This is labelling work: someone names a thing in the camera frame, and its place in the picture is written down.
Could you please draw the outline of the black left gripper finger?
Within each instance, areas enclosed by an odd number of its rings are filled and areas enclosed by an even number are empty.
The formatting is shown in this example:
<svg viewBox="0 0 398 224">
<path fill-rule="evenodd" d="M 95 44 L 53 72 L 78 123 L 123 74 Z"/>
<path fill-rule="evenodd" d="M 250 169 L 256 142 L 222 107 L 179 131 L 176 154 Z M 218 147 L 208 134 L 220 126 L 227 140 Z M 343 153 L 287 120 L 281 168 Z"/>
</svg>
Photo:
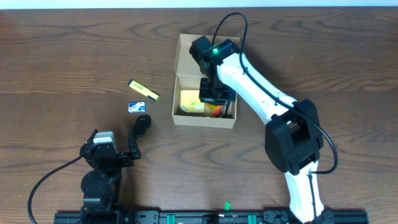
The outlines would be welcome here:
<svg viewBox="0 0 398 224">
<path fill-rule="evenodd" d="M 92 132 L 92 134 L 90 135 L 90 137 L 87 139 L 87 141 L 85 142 L 85 144 L 87 145 L 91 145 L 93 144 L 93 140 L 95 138 L 96 133 L 98 132 L 97 129 L 94 129 L 94 131 Z"/>
<path fill-rule="evenodd" d="M 127 148 L 129 149 L 129 153 L 133 159 L 140 159 L 141 152 L 136 142 L 136 136 L 134 135 L 134 127 L 131 126 L 129 128 L 129 134 L 127 139 Z"/>
</svg>

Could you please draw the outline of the yellow tape roll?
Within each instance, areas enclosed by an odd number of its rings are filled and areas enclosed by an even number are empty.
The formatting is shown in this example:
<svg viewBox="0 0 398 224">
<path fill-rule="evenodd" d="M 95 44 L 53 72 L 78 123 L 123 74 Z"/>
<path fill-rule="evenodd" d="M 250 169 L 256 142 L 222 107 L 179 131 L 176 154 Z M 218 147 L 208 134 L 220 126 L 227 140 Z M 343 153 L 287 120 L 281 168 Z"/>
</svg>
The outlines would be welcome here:
<svg viewBox="0 0 398 224">
<path fill-rule="evenodd" d="M 212 105 L 212 104 L 207 103 L 207 104 L 206 104 L 206 107 L 207 107 L 208 110 L 210 110 L 210 111 L 217 111 L 217 110 L 219 110 L 220 108 L 222 108 L 223 106 L 222 106 L 222 105 Z"/>
</svg>

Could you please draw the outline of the red black stapler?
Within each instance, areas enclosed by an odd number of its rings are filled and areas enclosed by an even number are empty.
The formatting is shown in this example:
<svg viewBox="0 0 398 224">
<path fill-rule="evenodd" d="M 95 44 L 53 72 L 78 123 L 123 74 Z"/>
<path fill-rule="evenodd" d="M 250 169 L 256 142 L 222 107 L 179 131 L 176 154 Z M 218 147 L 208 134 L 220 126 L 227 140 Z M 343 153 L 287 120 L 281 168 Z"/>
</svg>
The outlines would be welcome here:
<svg viewBox="0 0 398 224">
<path fill-rule="evenodd" d="M 231 105 L 231 102 L 227 101 L 224 105 L 217 106 L 215 109 L 215 112 L 213 114 L 213 117 L 214 118 L 227 118 L 230 105 Z"/>
</svg>

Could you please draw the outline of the yellow sticky notes pad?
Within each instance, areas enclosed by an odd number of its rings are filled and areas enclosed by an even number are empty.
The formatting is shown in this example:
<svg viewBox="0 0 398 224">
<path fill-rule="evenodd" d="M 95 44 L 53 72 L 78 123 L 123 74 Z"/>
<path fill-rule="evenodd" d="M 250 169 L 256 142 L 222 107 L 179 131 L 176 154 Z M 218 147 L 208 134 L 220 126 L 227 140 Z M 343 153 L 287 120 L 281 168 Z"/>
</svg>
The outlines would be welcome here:
<svg viewBox="0 0 398 224">
<path fill-rule="evenodd" d="M 180 91 L 180 109 L 185 113 L 204 113 L 205 104 L 200 101 L 199 90 Z"/>
</svg>

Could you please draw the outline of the brown cardboard box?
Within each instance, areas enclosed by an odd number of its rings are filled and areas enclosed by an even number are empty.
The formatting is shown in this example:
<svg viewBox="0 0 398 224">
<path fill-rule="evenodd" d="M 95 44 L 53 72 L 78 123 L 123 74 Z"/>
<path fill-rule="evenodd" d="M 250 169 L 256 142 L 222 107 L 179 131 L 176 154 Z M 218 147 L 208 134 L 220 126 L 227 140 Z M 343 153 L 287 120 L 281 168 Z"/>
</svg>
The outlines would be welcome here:
<svg viewBox="0 0 398 224">
<path fill-rule="evenodd" d="M 200 36 L 195 34 L 180 34 L 175 55 L 175 89 L 172 108 L 172 119 L 176 125 L 201 126 L 208 128 L 232 129 L 236 122 L 237 101 L 230 104 L 225 118 L 214 117 L 214 112 L 205 106 L 203 113 L 186 113 L 180 107 L 182 90 L 199 90 L 200 81 L 205 77 L 200 72 L 198 64 L 189 54 L 192 42 Z"/>
</svg>

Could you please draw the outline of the white blue staples box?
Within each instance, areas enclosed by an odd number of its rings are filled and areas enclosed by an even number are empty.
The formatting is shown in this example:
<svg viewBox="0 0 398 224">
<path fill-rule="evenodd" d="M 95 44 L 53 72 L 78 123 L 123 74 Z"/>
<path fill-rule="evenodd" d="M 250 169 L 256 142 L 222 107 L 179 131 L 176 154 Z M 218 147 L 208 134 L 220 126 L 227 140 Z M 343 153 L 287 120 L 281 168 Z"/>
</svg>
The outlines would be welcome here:
<svg viewBox="0 0 398 224">
<path fill-rule="evenodd" d="M 129 113 L 141 113 L 146 111 L 146 103 L 145 101 L 139 102 L 130 102 L 128 104 L 128 112 Z"/>
</svg>

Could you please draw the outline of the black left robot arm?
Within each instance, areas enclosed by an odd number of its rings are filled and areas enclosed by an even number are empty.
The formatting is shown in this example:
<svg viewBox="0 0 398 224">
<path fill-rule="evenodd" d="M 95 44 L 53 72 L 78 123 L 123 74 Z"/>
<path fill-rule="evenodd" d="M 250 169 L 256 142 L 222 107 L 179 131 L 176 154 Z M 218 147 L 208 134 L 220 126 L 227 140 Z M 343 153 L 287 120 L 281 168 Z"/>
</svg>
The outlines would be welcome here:
<svg viewBox="0 0 398 224">
<path fill-rule="evenodd" d="M 94 130 L 80 148 L 80 155 L 93 168 L 81 181 L 83 204 L 87 212 L 125 213 L 119 204 L 122 169 L 132 167 L 141 158 L 136 139 L 145 132 L 131 127 L 127 139 L 127 152 L 116 152 L 116 140 L 112 131 Z"/>
</svg>

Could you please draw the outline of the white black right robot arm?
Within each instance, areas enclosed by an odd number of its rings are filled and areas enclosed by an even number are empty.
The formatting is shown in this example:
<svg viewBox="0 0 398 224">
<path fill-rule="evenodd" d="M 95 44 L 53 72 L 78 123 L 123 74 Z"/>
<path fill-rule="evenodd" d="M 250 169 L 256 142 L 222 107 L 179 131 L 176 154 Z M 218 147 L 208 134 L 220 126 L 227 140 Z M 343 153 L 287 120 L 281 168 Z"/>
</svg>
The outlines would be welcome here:
<svg viewBox="0 0 398 224">
<path fill-rule="evenodd" d="M 227 105 L 237 95 L 242 97 L 266 127 L 265 151 L 285 175 L 290 211 L 301 223 L 315 221 L 324 210 L 317 168 L 325 135 L 315 105 L 276 88 L 230 39 L 214 44 L 202 36 L 193 41 L 189 52 L 204 75 L 200 101 Z"/>
</svg>

